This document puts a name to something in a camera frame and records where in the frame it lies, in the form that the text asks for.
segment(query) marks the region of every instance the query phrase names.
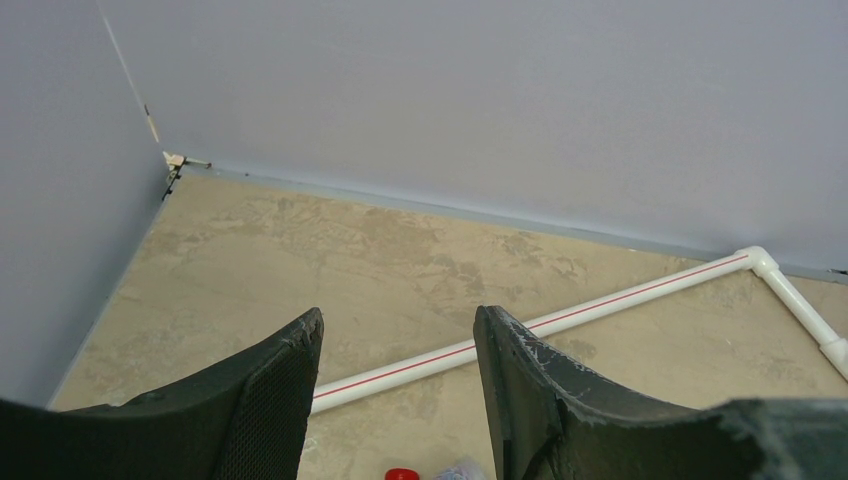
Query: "red bottle cap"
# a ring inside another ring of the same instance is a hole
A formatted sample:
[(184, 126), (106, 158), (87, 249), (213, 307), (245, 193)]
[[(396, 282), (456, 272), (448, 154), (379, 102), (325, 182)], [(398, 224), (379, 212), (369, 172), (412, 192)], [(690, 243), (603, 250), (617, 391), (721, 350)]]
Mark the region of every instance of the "red bottle cap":
[(421, 480), (415, 470), (408, 468), (393, 468), (386, 472), (386, 480)]

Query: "floor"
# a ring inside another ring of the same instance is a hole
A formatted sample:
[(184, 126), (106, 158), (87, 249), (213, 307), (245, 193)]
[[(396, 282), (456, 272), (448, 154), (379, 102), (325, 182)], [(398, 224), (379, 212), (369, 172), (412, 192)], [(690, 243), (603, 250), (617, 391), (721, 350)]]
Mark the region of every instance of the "floor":
[[(321, 384), (470, 338), (480, 304), (529, 320), (697, 264), (187, 175), (54, 406), (122, 403), (311, 306), (325, 317)], [(848, 287), (793, 282), (848, 335)], [(692, 407), (740, 396), (848, 397), (814, 342), (748, 272), (549, 341), (615, 381)], [(376, 479), (397, 465), (427, 478), (470, 455), (494, 479), (476, 369), (315, 415), (300, 478)]]

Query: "light blue wall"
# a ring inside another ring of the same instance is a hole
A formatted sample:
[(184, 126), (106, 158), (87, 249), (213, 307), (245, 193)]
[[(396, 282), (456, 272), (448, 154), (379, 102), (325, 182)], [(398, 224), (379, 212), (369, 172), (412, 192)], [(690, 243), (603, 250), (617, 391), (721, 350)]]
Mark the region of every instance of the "light blue wall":
[(48, 402), (166, 175), (95, 1), (0, 3), (0, 397)]
[(101, 0), (166, 149), (848, 268), (833, 0)]

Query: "red stripe on pipe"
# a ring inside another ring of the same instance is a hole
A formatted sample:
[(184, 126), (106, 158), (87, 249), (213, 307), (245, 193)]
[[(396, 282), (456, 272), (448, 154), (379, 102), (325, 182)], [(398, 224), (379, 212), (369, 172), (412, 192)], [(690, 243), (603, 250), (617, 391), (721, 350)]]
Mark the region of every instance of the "red stripe on pipe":
[[(559, 320), (563, 320), (563, 319), (565, 319), (565, 318), (568, 318), (568, 317), (571, 317), (571, 316), (577, 315), (578, 313), (588, 312), (589, 310), (594, 310), (594, 309), (596, 309), (596, 308), (603, 307), (604, 305), (609, 305), (610, 303), (618, 302), (618, 301), (624, 300), (625, 298), (630, 298), (630, 297), (632, 297), (632, 296), (634, 296), (634, 295), (638, 295), (638, 294), (640, 294), (640, 293), (645, 293), (645, 292), (648, 292), (648, 291), (654, 290), (654, 289), (659, 288), (659, 287), (664, 287), (664, 286), (666, 286), (666, 285), (668, 285), (668, 284), (670, 284), (670, 283), (679, 282), (680, 280), (683, 280), (683, 279), (685, 279), (685, 278), (689, 278), (689, 277), (692, 277), (692, 276), (694, 276), (694, 275), (700, 275), (700, 274), (702, 274), (702, 273), (704, 273), (704, 272), (709, 272), (710, 270), (714, 270), (714, 269), (716, 269), (716, 268), (723, 267), (723, 266), (725, 266), (725, 265), (729, 265), (729, 264), (731, 264), (731, 263), (736, 263), (736, 262), (738, 262), (738, 261), (740, 261), (740, 260), (744, 260), (744, 259), (746, 259), (746, 258), (748, 258), (748, 255), (747, 255), (747, 254), (746, 254), (746, 255), (743, 255), (743, 256), (741, 256), (741, 257), (731, 258), (730, 260), (727, 260), (727, 261), (725, 261), (725, 262), (719, 263), (718, 265), (713, 265), (713, 266), (711, 266), (711, 267), (707, 267), (707, 268), (704, 268), (704, 269), (701, 269), (701, 270), (698, 270), (698, 271), (695, 271), (695, 272), (692, 272), (692, 273), (689, 273), (689, 274), (683, 275), (682, 277), (672, 278), (671, 280), (666, 280), (666, 281), (665, 281), (665, 282), (663, 282), (663, 283), (658, 283), (658, 284), (656, 284), (656, 285), (651, 285), (650, 287), (645, 287), (645, 288), (643, 288), (642, 290), (637, 290), (637, 291), (635, 291), (635, 292), (630, 292), (630, 293), (628, 293), (627, 295), (622, 295), (622, 296), (620, 296), (620, 297), (611, 298), (611, 299), (607, 300), (606, 302), (602, 302), (602, 303), (599, 303), (599, 304), (597, 304), (597, 305), (591, 305), (591, 306), (588, 306), (588, 307), (583, 308), (583, 309), (581, 309), (581, 310), (578, 310), (578, 311), (576, 311), (576, 312), (567, 313), (567, 314), (565, 314), (565, 315), (563, 315), (563, 316), (561, 316), (561, 317), (552, 318), (552, 319), (548, 320), (547, 322), (542, 322), (542, 323), (539, 323), (539, 324), (537, 324), (537, 325), (533, 325), (532, 327), (529, 327), (529, 328), (530, 328), (530, 330), (533, 330), (534, 328), (539, 328), (539, 327), (541, 327), (541, 326), (543, 326), (543, 325), (548, 325), (548, 324), (550, 324), (550, 323), (557, 322), (557, 321), (559, 321)], [(377, 375), (377, 376), (375, 376), (375, 377), (366, 378), (365, 380), (360, 380), (360, 381), (358, 381), (358, 382), (356, 382), (356, 383), (351, 383), (350, 385), (345, 385), (345, 386), (343, 386), (343, 387), (339, 387), (339, 388), (337, 388), (337, 389), (335, 389), (335, 390), (330, 390), (329, 392), (324, 392), (324, 393), (322, 393), (322, 394), (320, 394), (320, 395), (315, 395), (315, 396), (314, 396), (314, 397), (312, 397), (312, 398), (313, 398), (313, 400), (314, 400), (314, 399), (316, 399), (316, 398), (326, 397), (327, 395), (332, 395), (332, 394), (334, 394), (334, 393), (342, 392), (342, 391), (344, 391), (344, 390), (348, 390), (348, 389), (351, 389), (351, 388), (353, 388), (353, 387), (358, 387), (358, 386), (360, 386), (360, 385), (364, 385), (364, 384), (366, 384), (366, 383), (370, 383), (370, 382), (373, 382), (373, 381), (375, 381), (375, 380), (379, 380), (379, 379), (381, 379), (381, 378), (386, 378), (386, 377), (391, 376), (391, 375), (395, 375), (395, 374), (398, 374), (398, 373), (401, 373), (401, 372), (405, 372), (405, 371), (407, 371), (407, 370), (409, 370), (409, 369), (412, 369), (412, 368), (420, 367), (421, 365), (427, 365), (428, 363), (435, 362), (436, 360), (441, 360), (441, 359), (443, 359), (443, 358), (451, 357), (451, 356), (453, 356), (453, 355), (457, 355), (457, 354), (460, 354), (460, 353), (462, 353), (462, 352), (467, 352), (468, 350), (471, 350), (472, 348), (474, 348), (474, 345), (471, 345), (470, 347), (460, 348), (459, 350), (454, 350), (454, 351), (452, 351), (452, 352), (448, 352), (448, 353), (445, 353), (445, 354), (443, 354), (443, 355), (439, 355), (438, 357), (428, 358), (427, 360), (422, 360), (422, 361), (420, 361), (420, 362), (418, 362), (418, 363), (414, 363), (414, 364), (412, 364), (412, 365), (407, 365), (406, 367), (398, 368), (397, 370), (392, 370), (391, 372), (386, 372), (386, 373), (383, 373), (383, 374)]]

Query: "black mesh fabric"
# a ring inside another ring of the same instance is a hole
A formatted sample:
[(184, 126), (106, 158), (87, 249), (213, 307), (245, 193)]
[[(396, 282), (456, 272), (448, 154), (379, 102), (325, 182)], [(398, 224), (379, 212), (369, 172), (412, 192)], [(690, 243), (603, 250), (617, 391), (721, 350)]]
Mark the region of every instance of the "black mesh fabric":
[(0, 400), (0, 478), (294, 479), (322, 334), (312, 309), (120, 407), (60, 413)]
[(218, 480), (295, 479), (318, 373), (314, 344), (303, 332), (245, 383), (222, 452)]
[(704, 411), (608, 380), (500, 307), (474, 322), (499, 480), (848, 479), (848, 401)]

